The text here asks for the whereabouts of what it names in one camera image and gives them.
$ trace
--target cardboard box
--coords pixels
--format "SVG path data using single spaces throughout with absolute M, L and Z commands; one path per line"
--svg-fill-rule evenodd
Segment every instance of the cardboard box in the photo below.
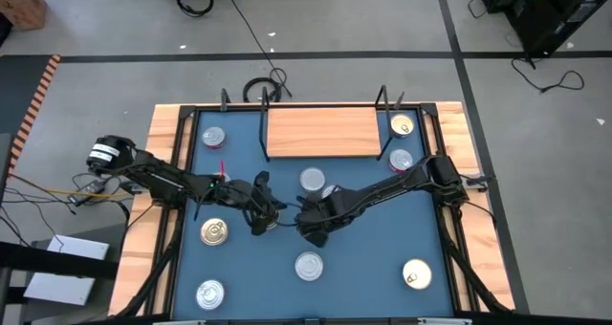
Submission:
M 2 12 L 18 30 L 40 29 L 45 26 L 45 0 L 0 0 Z

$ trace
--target blue table surface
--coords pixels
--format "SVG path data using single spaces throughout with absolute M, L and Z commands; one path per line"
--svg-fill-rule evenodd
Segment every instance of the blue table surface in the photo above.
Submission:
M 295 203 L 304 195 L 299 173 L 320 168 L 326 185 L 359 189 L 394 174 L 388 155 L 396 148 L 409 151 L 417 162 L 424 154 L 416 113 L 414 132 L 391 142 L 384 157 L 335 159 L 272 159 L 266 162 L 258 143 L 257 112 L 205 112 L 198 123 L 192 172 L 209 174 L 224 161 L 232 179 L 252 183 L 262 170 L 270 172 L 273 195 Z M 386 116 L 378 114 L 383 141 L 388 136 Z M 227 134 L 223 148 L 212 150 L 201 141 L 204 130 L 220 126 Z M 292 223 L 299 209 L 282 211 L 280 221 Z M 173 318 L 175 320 L 282 319 L 302 317 L 408 317 L 450 316 L 447 273 L 431 197 L 422 191 L 406 193 L 372 206 L 349 227 L 333 232 L 325 248 L 303 239 L 294 227 L 276 227 L 255 237 L 242 214 L 221 206 L 203 206 L 193 221 L 195 204 L 187 207 L 183 246 L 178 268 Z M 209 218 L 223 219 L 229 238 L 218 247 L 200 239 L 200 227 Z M 323 259 L 322 276 L 301 280 L 295 260 L 304 251 Z M 428 262 L 433 278 L 422 291 L 409 288 L 402 278 L 404 263 L 412 258 Z M 205 280 L 219 280 L 225 299 L 213 311 L 199 308 L 195 293 Z

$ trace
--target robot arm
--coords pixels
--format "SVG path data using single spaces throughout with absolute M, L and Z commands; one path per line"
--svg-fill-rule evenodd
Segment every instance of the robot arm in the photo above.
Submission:
M 405 173 L 360 190 L 338 187 L 317 202 L 300 199 L 302 211 L 295 217 L 297 230 L 322 248 L 330 232 L 350 225 L 367 208 L 409 191 L 425 190 L 446 205 L 461 205 L 468 199 L 459 173 L 447 156 L 423 158 Z
M 267 225 L 278 218 L 278 210 L 287 207 L 272 195 L 268 187 L 270 174 L 266 171 L 260 172 L 253 184 L 225 182 L 220 175 L 194 175 L 136 148 L 127 138 L 98 138 L 87 165 L 98 176 L 123 176 L 148 189 L 155 204 L 182 208 L 191 199 L 198 206 L 216 204 L 241 209 L 253 235 L 263 234 Z

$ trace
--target concrete floor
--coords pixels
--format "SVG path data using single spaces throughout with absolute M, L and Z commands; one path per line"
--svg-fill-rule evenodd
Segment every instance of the concrete floor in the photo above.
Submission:
M 195 20 L 180 13 L 174 0 L 47 1 L 47 26 L 14 32 L 0 54 L 257 52 L 230 0 L 215 0 L 212 12 Z M 462 51 L 515 51 L 504 39 L 512 33 L 505 17 L 473 19 L 468 1 L 448 0 Z M 236 2 L 262 45 L 276 52 L 450 52 L 438 0 Z M 612 50 L 612 2 L 569 42 L 574 51 Z M 406 100 L 464 99 L 451 58 L 275 64 L 289 75 L 295 95 L 291 101 L 369 100 L 381 84 L 393 97 L 406 91 Z M 538 64 L 536 71 L 525 68 L 540 85 L 556 83 L 570 69 L 586 81 L 582 91 L 555 89 L 544 95 L 512 70 L 510 60 L 470 59 L 465 64 L 531 313 L 612 318 L 606 301 L 612 287 L 607 273 L 612 234 L 606 227 L 612 222 L 607 211 L 612 167 L 606 159 L 612 149 L 612 59 L 551 59 Z M 123 135 L 144 146 L 156 103 L 216 101 L 222 87 L 238 100 L 248 80 L 269 70 L 264 61 L 62 63 L 16 173 L 49 187 L 72 188 L 70 178 L 85 170 L 85 158 L 98 136 Z M 600 125 L 597 119 L 606 123 Z M 35 209 L 6 209 L 27 239 L 50 237 Z M 122 221 L 113 206 L 79 209 L 76 216 L 62 206 L 44 206 L 43 211 L 62 234 Z M 0 240 L 14 238 L 2 230 Z M 45 323 L 66 322 L 62 318 Z

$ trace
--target yellow cable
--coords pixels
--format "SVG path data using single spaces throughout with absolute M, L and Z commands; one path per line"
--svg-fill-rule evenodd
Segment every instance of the yellow cable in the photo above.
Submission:
M 16 175 L 11 174 L 12 177 L 20 180 L 21 182 L 25 183 L 25 184 L 29 184 L 35 188 L 38 188 L 40 190 L 49 192 L 49 193 L 56 193 L 56 194 L 61 194 L 61 195 L 80 195 L 80 196 L 92 196 L 92 197 L 119 197 L 119 196 L 126 196 L 129 195 L 127 192 L 122 192 L 122 193 L 116 193 L 116 194 L 93 194 L 93 193 L 89 193 L 89 192 L 78 192 L 78 191 L 70 191 L 70 190 L 61 190 L 61 189 L 52 189 L 52 188 L 46 188 L 46 187 L 42 187 L 38 184 L 35 184 L 23 177 L 19 177 Z

